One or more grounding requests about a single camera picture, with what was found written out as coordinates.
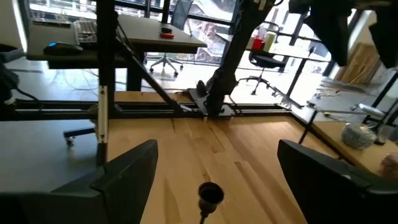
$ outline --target metal leg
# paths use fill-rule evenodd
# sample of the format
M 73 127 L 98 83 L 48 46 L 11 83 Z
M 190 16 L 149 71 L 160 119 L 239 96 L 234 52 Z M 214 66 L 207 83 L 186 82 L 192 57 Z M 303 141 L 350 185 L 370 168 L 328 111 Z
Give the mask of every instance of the metal leg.
M 145 59 L 146 60 L 148 60 L 148 59 L 151 59 L 151 60 L 159 60 L 159 59 L 161 59 L 162 58 L 162 56 L 147 56 Z
M 175 60 L 175 59 L 172 59 L 172 58 L 167 58 L 167 59 L 169 59 L 173 63 L 177 63 L 177 64 L 182 65 L 182 62 L 179 62 L 178 60 Z
M 252 95 L 256 94 L 257 88 L 259 87 L 261 80 L 262 80 L 262 78 L 261 78 L 261 75 L 260 75 L 259 78 L 257 79 L 256 87 L 254 88 L 253 92 L 251 92 Z
M 141 91 L 141 81 L 142 78 L 137 74 L 133 68 L 127 68 L 127 83 L 126 90 L 127 91 Z
M 305 130 L 304 130 L 303 135 L 301 136 L 300 140 L 298 141 L 299 144 L 303 143 L 305 136 L 306 136 L 306 135 L 308 134 L 308 132 L 311 130 L 311 126 L 312 126 L 313 120 L 314 120 L 315 117 L 317 116 L 317 113 L 318 113 L 318 111 L 317 111 L 317 110 L 314 110 L 314 112 L 313 112 L 313 114 L 312 114 L 312 116 L 311 116 L 311 118 L 310 118 L 310 121 L 309 121 L 309 122 L 307 123 L 307 125 L 305 126 Z
M 241 79 L 238 80 L 238 83 L 239 83 L 241 80 L 246 80 L 246 81 L 255 80 L 255 81 L 258 81 L 258 80 L 259 80 L 259 77 L 241 78 Z M 260 82 L 265 83 L 266 85 L 269 85 L 269 82 L 268 82 L 267 80 L 263 79 L 263 78 L 260 79 Z
M 153 63 L 152 65 L 150 65 L 150 67 L 152 68 L 155 65 L 158 65 L 160 63 L 164 63 L 165 62 L 165 58 L 161 57 L 158 61 L 156 61 L 155 63 Z
M 305 65 L 306 62 L 307 62 L 307 59 L 304 58 L 301 61 L 300 65 L 298 66 L 298 69 L 296 71 L 296 74 L 294 75 L 292 84 L 290 84 L 289 90 L 287 90 L 286 96 L 290 97 L 290 95 L 292 94 L 294 86 L 296 85 L 297 80 L 299 79 L 299 76 L 301 75 L 301 73 L 303 71 L 303 68 L 304 68 L 304 65 Z
M 81 129 L 75 129 L 75 130 L 70 130 L 70 131 L 64 131 L 63 137 L 65 138 L 67 145 L 72 146 L 73 139 L 76 136 L 81 136 L 81 135 L 91 134 L 91 133 L 95 133 L 94 128 L 81 128 Z
M 174 67 L 174 65 L 171 63 L 170 59 L 169 59 L 169 58 L 165 58 L 165 59 L 166 59 L 166 63 L 167 63 L 168 65 L 170 65 L 170 67 L 172 67 L 172 68 L 174 69 L 175 72 L 177 72 L 177 69 L 175 69 L 175 67 Z

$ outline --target glass wall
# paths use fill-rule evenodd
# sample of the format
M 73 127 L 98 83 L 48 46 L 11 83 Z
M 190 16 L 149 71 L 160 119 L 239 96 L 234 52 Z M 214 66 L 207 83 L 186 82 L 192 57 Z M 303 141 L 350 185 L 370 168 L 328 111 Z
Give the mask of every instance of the glass wall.
M 165 0 L 148 1 L 151 5 L 150 13 L 147 15 L 152 19 L 162 19 L 162 8 Z M 170 0 L 170 10 L 173 11 L 177 0 Z M 208 47 L 198 49 L 197 54 L 170 54 L 171 57 L 180 60 L 187 60 L 193 63 L 202 62 L 217 65 L 221 63 L 225 42 L 217 33 L 227 34 L 231 26 L 234 11 L 237 11 L 237 0 L 194 0 L 189 12 L 188 22 L 192 29 L 192 35 L 204 41 Z M 145 16 L 145 0 L 123 0 L 116 1 L 116 10 L 119 14 L 130 16 Z M 96 19 L 96 1 L 91 0 L 30 0 L 30 8 L 33 17 L 45 17 L 56 19 Z M 348 18 L 350 22 L 356 11 Z M 330 59 L 330 53 L 320 43 L 311 28 L 302 23 L 302 16 L 289 14 L 289 2 L 284 1 L 280 6 L 274 7 L 266 18 L 266 21 L 275 22 L 280 26 L 277 42 L 280 44 L 299 46 L 303 49 L 315 47 L 315 54 Z M 184 31 L 189 33 L 187 24 Z M 239 64 L 242 68 L 261 69 L 253 66 L 248 60 L 249 52 L 245 52 Z M 287 72 L 294 72 L 297 69 L 299 60 L 276 56 L 275 59 L 286 60 Z M 309 62 L 308 71 L 322 73 L 327 63 Z

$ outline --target floor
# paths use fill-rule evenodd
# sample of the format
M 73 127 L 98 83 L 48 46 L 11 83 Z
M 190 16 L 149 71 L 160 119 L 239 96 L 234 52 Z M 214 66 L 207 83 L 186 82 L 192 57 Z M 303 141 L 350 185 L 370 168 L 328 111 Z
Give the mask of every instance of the floor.
M 6 65 L 16 72 L 21 79 L 20 89 L 41 100 L 96 100 L 96 70 L 49 70 L 45 62 L 28 61 L 20 58 Z M 186 64 L 177 78 L 170 68 L 164 71 L 155 67 L 152 75 L 164 88 L 178 91 L 195 87 L 199 80 L 209 79 L 216 67 L 193 66 Z M 237 78 L 259 75 L 261 71 L 237 70 Z M 117 70 L 116 88 L 124 90 L 126 70 Z M 293 74 L 266 72 L 264 78 L 282 91 L 287 91 Z M 320 75 L 302 75 L 293 92 L 293 99 L 305 104 L 317 88 L 322 77 Z M 243 82 L 236 87 L 233 98 L 244 99 L 253 103 L 277 103 L 278 98 L 264 86 L 260 86 L 256 96 L 250 92 L 255 82 Z M 144 91 L 153 91 L 147 83 L 142 83 Z M 304 119 L 308 119 L 311 109 L 294 109 Z M 78 146 L 70 151 L 62 137 L 62 132 L 69 129 L 91 126 L 89 121 L 18 121 L 4 122 L 0 130 L 0 190 L 52 190 L 62 184 L 82 176 L 92 170 L 95 163 L 93 155 L 96 151 L 94 135 L 81 136 L 75 139 Z
M 109 160 L 158 141 L 143 224 L 198 223 L 197 190 L 206 181 L 220 185 L 225 197 L 205 223 L 305 223 L 277 158 L 279 139 L 297 141 L 303 131 L 291 117 L 114 120 L 109 128 Z M 312 135 L 303 144 L 337 157 Z

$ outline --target black chair back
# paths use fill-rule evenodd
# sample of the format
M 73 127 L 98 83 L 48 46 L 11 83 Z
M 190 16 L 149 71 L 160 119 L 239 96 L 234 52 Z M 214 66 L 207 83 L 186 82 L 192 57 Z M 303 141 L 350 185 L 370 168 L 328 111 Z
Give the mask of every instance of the black chair back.
M 185 22 L 188 19 L 192 0 L 178 0 L 175 5 L 171 24 L 180 30 L 184 30 Z

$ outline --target gray desk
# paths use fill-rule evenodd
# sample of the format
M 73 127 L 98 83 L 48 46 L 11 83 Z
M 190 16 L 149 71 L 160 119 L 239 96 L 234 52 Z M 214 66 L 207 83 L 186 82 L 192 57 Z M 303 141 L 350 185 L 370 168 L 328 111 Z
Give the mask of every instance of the gray desk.
M 191 37 L 184 31 L 170 24 L 162 24 L 157 20 L 120 15 L 119 22 L 141 60 L 144 59 L 144 52 L 195 54 L 199 47 L 207 47 L 205 43 Z M 159 37 L 161 27 L 172 29 L 174 39 L 161 39 Z M 46 60 L 51 69 L 98 68 L 96 51 L 85 50 L 81 55 L 76 56 L 43 54 L 43 49 L 51 42 L 76 44 L 75 31 L 72 26 L 71 28 L 59 28 L 30 23 L 29 29 L 28 60 Z M 117 68 L 127 67 L 124 60 L 118 55 L 115 56 L 115 66 Z M 140 76 L 134 74 L 134 71 L 128 68 L 126 88 L 128 91 L 141 90 Z
M 216 33 L 218 37 L 220 37 L 226 43 L 230 43 L 232 41 L 233 35 L 228 34 L 220 34 Z M 309 51 L 304 50 L 300 47 L 290 46 L 286 44 L 272 44 L 271 48 L 269 49 L 269 53 L 287 56 L 287 57 L 294 57 L 294 58 L 309 58 L 309 60 L 313 60 L 316 62 L 329 62 L 329 60 L 317 55 L 311 54 L 309 57 Z

